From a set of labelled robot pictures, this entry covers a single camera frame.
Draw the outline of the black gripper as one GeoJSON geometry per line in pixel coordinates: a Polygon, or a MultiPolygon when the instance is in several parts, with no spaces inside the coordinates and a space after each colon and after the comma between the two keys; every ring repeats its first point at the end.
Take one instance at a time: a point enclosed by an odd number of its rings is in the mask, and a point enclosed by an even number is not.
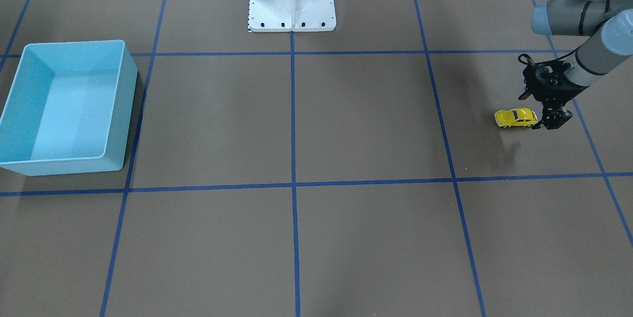
{"type": "Polygon", "coordinates": [[[518,61],[525,65],[522,72],[524,91],[518,100],[534,97],[543,105],[540,120],[532,126],[532,130],[541,129],[543,126],[547,130],[561,128],[573,117],[573,113],[564,106],[587,87],[573,83],[565,75],[565,72],[571,69],[571,64],[561,59],[535,62],[531,56],[522,53],[518,56],[518,61]]]}

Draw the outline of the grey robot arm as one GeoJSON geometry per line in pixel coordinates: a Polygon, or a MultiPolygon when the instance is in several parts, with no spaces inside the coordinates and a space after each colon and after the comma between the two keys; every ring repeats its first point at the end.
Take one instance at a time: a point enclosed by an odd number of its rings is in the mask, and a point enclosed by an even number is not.
{"type": "Polygon", "coordinates": [[[532,13],[532,31],[548,36],[584,36],[586,41],[560,58],[535,62],[522,54],[524,92],[543,106],[533,126],[560,128],[573,114],[567,103],[617,68],[633,53],[632,0],[548,0],[532,13]]]}

